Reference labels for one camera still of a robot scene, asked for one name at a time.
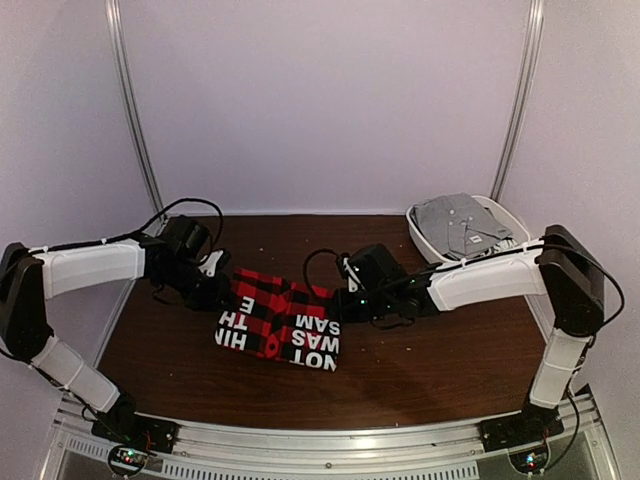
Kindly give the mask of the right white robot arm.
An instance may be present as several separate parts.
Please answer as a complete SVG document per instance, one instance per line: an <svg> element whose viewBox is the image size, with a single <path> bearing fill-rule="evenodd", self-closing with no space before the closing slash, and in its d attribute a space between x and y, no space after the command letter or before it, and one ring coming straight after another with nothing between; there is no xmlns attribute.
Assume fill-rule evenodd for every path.
<svg viewBox="0 0 640 480"><path fill-rule="evenodd" d="M339 261L347 286L334 291L329 310L343 322L386 315L434 317L459 307L511 297L545 296L554 323L528 393L529 406L513 419L519 440L535 440L551 424L588 345L604 326L604 271L563 226L510 250L458 262L431 263L409 273L382 244Z"/></svg>

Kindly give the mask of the red black plaid shirt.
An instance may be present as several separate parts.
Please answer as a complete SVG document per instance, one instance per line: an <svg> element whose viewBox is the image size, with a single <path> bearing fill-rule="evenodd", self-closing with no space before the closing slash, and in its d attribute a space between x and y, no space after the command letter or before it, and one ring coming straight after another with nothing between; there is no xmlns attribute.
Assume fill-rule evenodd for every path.
<svg viewBox="0 0 640 480"><path fill-rule="evenodd" d="M221 313L214 342L257 358L334 372L341 323L327 309L331 297L322 287L238 267L231 308Z"/></svg>

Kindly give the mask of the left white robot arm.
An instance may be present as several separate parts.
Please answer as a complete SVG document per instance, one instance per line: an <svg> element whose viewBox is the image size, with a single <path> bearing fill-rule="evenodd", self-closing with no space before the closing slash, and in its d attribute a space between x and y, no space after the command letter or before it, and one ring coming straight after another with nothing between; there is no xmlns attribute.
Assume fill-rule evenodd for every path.
<svg viewBox="0 0 640 480"><path fill-rule="evenodd" d="M138 415L115 406L123 391L99 372L82 352L66 343L64 313L89 317L86 333L106 332L106 304L113 295L141 280L177 293L193 310L222 307L228 278L223 272L230 254L216 249L202 260L189 260L158 239L99 241L74 248L29 248L7 245L1 255L1 338L8 356L53 379L94 410L106 413L106 429L123 444L144 433Z"/></svg>

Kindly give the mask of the white plastic tub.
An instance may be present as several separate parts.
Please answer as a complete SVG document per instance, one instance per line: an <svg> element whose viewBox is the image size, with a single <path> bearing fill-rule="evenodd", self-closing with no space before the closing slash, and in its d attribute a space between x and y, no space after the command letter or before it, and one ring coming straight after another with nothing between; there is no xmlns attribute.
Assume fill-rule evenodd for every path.
<svg viewBox="0 0 640 480"><path fill-rule="evenodd" d="M476 259L531 240L524 225L494 200L458 193L409 207L410 238L430 263Z"/></svg>

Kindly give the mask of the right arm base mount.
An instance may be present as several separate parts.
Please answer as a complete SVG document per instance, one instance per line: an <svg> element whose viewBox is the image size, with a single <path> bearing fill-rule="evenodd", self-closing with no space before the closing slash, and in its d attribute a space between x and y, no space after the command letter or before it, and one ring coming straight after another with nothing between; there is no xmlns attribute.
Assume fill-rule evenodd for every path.
<svg viewBox="0 0 640 480"><path fill-rule="evenodd" d="M547 409L526 402L519 413L483 420L479 432L486 453L542 443L564 432L558 407Z"/></svg>

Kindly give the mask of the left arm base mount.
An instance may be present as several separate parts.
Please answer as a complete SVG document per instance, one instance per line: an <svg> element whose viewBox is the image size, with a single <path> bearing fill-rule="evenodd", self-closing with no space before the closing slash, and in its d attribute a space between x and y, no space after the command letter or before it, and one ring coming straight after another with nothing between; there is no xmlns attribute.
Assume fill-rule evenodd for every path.
<svg viewBox="0 0 640 480"><path fill-rule="evenodd" d="M91 407L89 411L94 417L91 429L94 436L144 452L173 452L178 424L139 414L134 398L126 392L121 392L108 410Z"/></svg>

